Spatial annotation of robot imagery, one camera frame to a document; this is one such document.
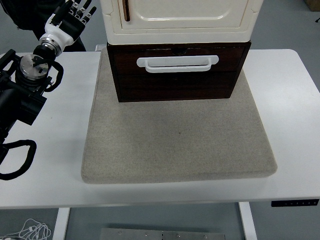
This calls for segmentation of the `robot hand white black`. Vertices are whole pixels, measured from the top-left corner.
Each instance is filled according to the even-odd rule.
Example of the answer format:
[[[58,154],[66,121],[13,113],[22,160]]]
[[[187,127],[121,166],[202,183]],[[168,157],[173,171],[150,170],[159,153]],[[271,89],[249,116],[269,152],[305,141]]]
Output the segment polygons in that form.
[[[39,44],[63,51],[74,44],[97,10],[90,0],[64,0],[58,5],[44,26]]]

